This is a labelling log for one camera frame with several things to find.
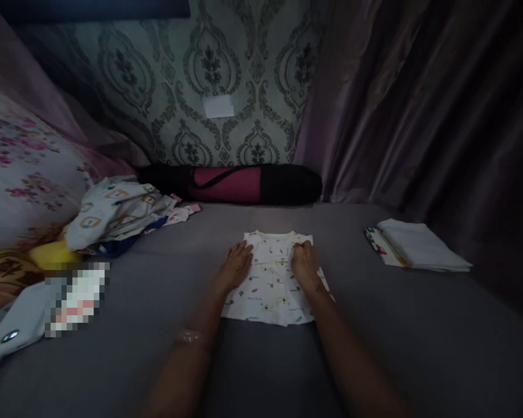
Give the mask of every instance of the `wall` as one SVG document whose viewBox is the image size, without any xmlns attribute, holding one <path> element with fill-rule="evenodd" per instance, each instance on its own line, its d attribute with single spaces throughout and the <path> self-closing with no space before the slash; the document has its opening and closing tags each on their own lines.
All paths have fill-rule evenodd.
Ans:
<svg viewBox="0 0 523 418">
<path fill-rule="evenodd" d="M 169 164 L 292 161 L 324 31 L 308 0 L 190 0 L 190 19 L 16 31 L 51 78 Z M 235 117 L 202 98 L 232 94 Z"/>
</svg>

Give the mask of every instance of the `hand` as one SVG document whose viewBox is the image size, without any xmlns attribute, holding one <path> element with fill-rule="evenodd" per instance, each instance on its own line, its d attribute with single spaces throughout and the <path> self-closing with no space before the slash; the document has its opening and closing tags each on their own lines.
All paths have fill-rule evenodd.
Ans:
<svg viewBox="0 0 523 418">
<path fill-rule="evenodd" d="M 296 243 L 291 260 L 291 269 L 296 280 L 306 293 L 308 291 L 325 291 L 324 284 L 318 276 L 320 266 L 316 260 L 316 250 L 310 241 L 302 245 Z"/>
<path fill-rule="evenodd" d="M 227 293 L 246 279 L 252 265 L 252 248 L 251 245 L 246 247 L 246 241 L 242 241 L 227 250 L 225 261 L 217 274 L 217 282 Z"/>
</svg>

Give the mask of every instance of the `gray bed sheet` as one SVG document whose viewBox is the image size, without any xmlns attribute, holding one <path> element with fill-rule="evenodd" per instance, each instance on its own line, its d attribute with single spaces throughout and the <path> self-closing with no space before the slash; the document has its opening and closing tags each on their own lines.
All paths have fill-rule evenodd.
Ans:
<svg viewBox="0 0 523 418">
<path fill-rule="evenodd" d="M 383 208 L 201 206 L 112 261 L 87 330 L 2 362 L 0 417 L 136 416 L 226 248 L 256 229 L 314 236 L 341 311 L 417 416 L 523 417 L 523 320 L 467 275 L 383 265 L 363 235 Z M 224 319 L 199 415 L 344 416 L 314 323 Z"/>
</svg>

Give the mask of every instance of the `wrist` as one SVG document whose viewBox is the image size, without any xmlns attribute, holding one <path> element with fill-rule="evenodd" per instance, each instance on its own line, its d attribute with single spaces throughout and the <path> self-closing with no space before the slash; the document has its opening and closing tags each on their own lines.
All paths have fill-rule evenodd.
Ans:
<svg viewBox="0 0 523 418">
<path fill-rule="evenodd" d="M 227 298 L 228 294 L 232 290 L 232 285 L 223 278 L 218 277 L 212 286 L 212 293 L 216 297 Z"/>
<path fill-rule="evenodd" d="M 320 277 L 314 273 L 310 275 L 306 280 L 303 280 L 300 285 L 302 286 L 302 291 L 306 296 L 318 296 L 328 294 L 327 289 L 324 286 L 324 283 L 321 281 Z"/>
</svg>

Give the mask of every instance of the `folded white towel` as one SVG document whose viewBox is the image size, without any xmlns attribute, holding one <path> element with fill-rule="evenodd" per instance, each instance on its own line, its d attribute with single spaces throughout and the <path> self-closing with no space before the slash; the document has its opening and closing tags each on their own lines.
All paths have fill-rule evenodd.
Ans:
<svg viewBox="0 0 523 418">
<path fill-rule="evenodd" d="M 425 224 L 388 219 L 378 224 L 383 235 L 413 268 L 435 271 L 468 272 L 465 261 L 437 237 Z"/>
</svg>

